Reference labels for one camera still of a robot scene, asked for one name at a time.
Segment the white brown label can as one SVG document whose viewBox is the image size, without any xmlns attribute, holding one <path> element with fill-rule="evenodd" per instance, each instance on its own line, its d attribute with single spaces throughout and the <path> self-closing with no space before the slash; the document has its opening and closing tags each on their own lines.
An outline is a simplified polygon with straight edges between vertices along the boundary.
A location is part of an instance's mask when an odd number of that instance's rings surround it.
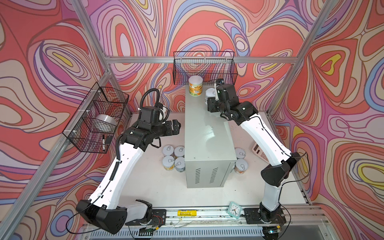
<svg viewBox="0 0 384 240">
<path fill-rule="evenodd" d="M 205 103 L 208 104 L 208 98 L 216 98 L 216 89 L 215 88 L 208 88 L 205 91 Z"/>
</svg>

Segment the orange fruit can plastic lid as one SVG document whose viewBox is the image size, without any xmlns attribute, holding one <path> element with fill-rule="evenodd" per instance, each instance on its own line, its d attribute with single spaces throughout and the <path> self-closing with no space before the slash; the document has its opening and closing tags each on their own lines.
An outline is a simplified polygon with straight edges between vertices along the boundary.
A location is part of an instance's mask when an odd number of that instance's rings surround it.
<svg viewBox="0 0 384 240">
<path fill-rule="evenodd" d="M 203 91 L 203 78 L 201 76 L 195 75 L 191 76 L 188 80 L 189 82 L 189 93 L 193 97 L 198 97 L 202 94 Z"/>
</svg>

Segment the pink label can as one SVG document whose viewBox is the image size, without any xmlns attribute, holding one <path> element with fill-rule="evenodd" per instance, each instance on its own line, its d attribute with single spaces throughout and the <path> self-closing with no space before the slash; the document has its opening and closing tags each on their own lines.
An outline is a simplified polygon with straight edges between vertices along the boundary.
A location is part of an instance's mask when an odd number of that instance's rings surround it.
<svg viewBox="0 0 384 240">
<path fill-rule="evenodd" d="M 248 162 L 244 159 L 238 159 L 235 163 L 234 171 L 235 173 L 242 175 L 245 173 L 245 171 L 248 169 L 249 165 Z"/>
</svg>

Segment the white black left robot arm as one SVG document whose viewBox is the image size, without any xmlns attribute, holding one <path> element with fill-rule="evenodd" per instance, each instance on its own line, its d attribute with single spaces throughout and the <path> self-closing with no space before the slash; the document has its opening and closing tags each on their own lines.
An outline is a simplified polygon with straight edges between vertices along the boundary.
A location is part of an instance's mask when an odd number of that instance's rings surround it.
<svg viewBox="0 0 384 240">
<path fill-rule="evenodd" d="M 151 221 L 153 207 L 149 202 L 135 200 L 126 207 L 118 204 L 129 175 L 148 146 L 161 137 L 179 134 L 181 124 L 169 121 L 169 113 L 162 104 L 141 107 L 138 120 L 118 136 L 114 162 L 89 199 L 80 200 L 76 206 L 77 214 L 87 223 L 116 234 L 127 222 Z"/>
</svg>

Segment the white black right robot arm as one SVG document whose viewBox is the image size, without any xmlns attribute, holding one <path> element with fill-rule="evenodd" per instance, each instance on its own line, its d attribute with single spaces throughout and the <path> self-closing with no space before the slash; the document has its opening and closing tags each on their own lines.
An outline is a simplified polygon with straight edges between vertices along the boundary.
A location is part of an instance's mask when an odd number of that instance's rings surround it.
<svg viewBox="0 0 384 240">
<path fill-rule="evenodd" d="M 259 216 L 262 222 L 271 223 L 281 209 L 280 196 L 284 181 L 302 156 L 291 152 L 278 140 L 252 103 L 240 102 L 233 84 L 217 79 L 214 88 L 215 96 L 207 100 L 208 111 L 220 113 L 220 117 L 242 127 L 267 156 L 269 164 L 261 171 L 265 189 Z"/>
</svg>

